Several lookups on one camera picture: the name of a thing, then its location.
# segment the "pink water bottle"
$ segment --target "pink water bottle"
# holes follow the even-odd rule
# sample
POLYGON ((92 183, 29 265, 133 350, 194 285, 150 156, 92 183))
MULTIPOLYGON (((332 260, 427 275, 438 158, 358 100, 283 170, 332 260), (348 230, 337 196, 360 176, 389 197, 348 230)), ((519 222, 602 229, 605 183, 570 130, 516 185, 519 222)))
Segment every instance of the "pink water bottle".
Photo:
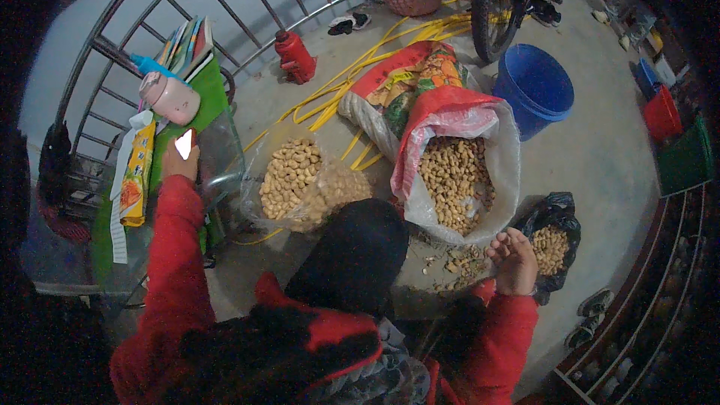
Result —
POLYGON ((200 108, 200 94, 180 80, 149 72, 139 85, 139 96, 153 111, 170 122, 185 126, 200 108))

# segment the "yellow hose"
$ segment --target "yellow hose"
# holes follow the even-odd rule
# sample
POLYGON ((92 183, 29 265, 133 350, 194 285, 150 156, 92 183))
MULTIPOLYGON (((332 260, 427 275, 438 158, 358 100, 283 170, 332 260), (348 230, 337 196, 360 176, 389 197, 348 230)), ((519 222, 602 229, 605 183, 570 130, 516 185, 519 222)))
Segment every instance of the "yellow hose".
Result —
MULTIPOLYGON (((443 5, 447 5, 453 2, 456 2, 457 0, 447 0, 443 2, 443 5)), ((311 117, 319 114, 319 117, 309 125, 308 129, 311 131, 317 131, 320 127, 325 125, 335 114, 338 110, 338 104, 340 103, 341 98, 350 90, 350 88, 353 86, 355 81, 353 81, 353 78, 357 74, 359 74, 364 68, 367 66, 373 65, 377 62, 380 62, 384 59, 390 58, 396 53, 400 51, 394 50, 391 52, 388 52, 386 54, 375 56, 375 53, 382 47, 383 45, 394 41, 398 38, 401 38, 402 36, 408 35, 409 33, 417 32, 418 30, 421 30, 410 42, 410 44, 414 44, 418 41, 424 41, 424 40, 432 40, 432 41, 442 41, 447 38, 452 38, 453 36, 457 36, 461 33, 468 32, 470 30, 470 13, 458 13, 454 15, 450 15, 447 18, 442 19, 435 19, 433 21, 425 22, 419 25, 416 25, 415 27, 409 28, 408 30, 404 30, 399 32, 398 34, 395 34, 391 36, 391 34, 404 22, 408 20, 407 17, 400 19, 398 22, 396 22, 392 27, 390 27, 390 30, 388 30, 381 40, 375 44, 373 47, 371 47, 369 50, 367 50, 363 55, 360 56, 360 58, 357 58, 352 64, 347 66, 345 69, 343 69, 341 72, 339 72, 336 76, 334 76, 332 79, 330 79, 325 85, 321 86, 317 91, 315 91, 313 94, 311 94, 309 97, 304 99, 299 104, 296 104, 292 106, 290 109, 288 109, 283 115, 276 121, 276 123, 283 121, 287 116, 290 116, 292 114, 292 120, 295 123, 302 123, 310 119, 311 117), (348 76, 345 80, 339 82, 336 85, 330 86, 335 82, 337 79, 342 77, 344 74, 348 73, 348 76), (298 113, 302 107, 309 104, 310 102, 313 102, 319 98, 321 98, 324 95, 327 95, 329 93, 335 92, 334 96, 327 100, 326 102, 322 103, 321 105, 313 108, 311 111, 306 112, 304 115, 299 116, 298 113)), ((258 137, 254 140, 252 140, 245 148, 243 148, 243 152, 247 152, 249 148, 251 148, 257 141, 259 141, 262 137, 264 137, 269 129, 263 130, 262 133, 258 135, 258 137)), ((353 140, 348 145, 348 148, 343 153, 343 156, 340 157, 340 159, 345 160, 345 158, 348 156, 350 151, 355 147, 357 142, 360 140, 360 137, 363 134, 363 130, 360 129, 355 134, 353 140)), ((372 148, 375 147, 374 142, 370 142, 365 148, 363 149, 362 153, 355 158, 355 160, 351 163, 350 168, 352 170, 358 170, 362 171, 370 166, 372 166, 375 162, 377 162, 379 159, 383 157, 383 154, 376 154, 372 158, 370 158, 367 162, 363 163, 363 160, 368 155, 368 153, 372 150, 372 148)), ((248 246, 248 245, 255 245, 259 244, 263 241, 266 241, 267 239, 272 238, 276 234, 278 234, 282 229, 277 229, 270 234, 265 235, 264 237, 258 239, 257 241, 249 241, 249 242, 238 242, 238 241, 232 241, 233 243, 240 245, 240 246, 248 246)))

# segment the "bicycle wheel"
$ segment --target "bicycle wheel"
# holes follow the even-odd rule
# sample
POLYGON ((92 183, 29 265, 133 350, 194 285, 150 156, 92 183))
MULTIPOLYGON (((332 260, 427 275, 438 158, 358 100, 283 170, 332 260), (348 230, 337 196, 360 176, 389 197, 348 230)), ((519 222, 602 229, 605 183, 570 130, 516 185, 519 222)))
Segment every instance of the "bicycle wheel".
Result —
POLYGON ((508 49, 521 8, 514 0, 472 0, 472 41, 483 62, 497 61, 508 49))

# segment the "yellow snack bag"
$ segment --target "yellow snack bag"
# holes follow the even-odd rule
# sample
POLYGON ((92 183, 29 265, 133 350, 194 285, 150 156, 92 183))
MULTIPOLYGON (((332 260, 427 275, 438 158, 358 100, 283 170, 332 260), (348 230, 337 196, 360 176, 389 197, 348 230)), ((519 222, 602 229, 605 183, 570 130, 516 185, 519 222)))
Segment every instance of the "yellow snack bag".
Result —
POLYGON ((139 227, 145 223, 155 125, 155 121, 150 122, 150 125, 140 130, 132 140, 132 153, 120 190, 120 223, 125 226, 139 227))

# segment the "bicycle tire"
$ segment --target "bicycle tire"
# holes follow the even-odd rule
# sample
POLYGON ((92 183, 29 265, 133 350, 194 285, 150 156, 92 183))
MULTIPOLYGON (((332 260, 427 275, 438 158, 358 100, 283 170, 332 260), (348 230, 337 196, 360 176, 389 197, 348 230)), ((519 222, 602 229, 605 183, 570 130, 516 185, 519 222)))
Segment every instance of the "bicycle tire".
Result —
POLYGON ((501 37, 498 37, 497 41, 490 41, 488 15, 491 12, 491 5, 492 0, 472 0, 470 22, 472 26, 472 42, 475 45, 477 56, 488 65, 497 61, 500 55, 508 49, 510 43, 513 42, 515 32, 518 30, 516 25, 517 6, 513 6, 508 28, 501 37))

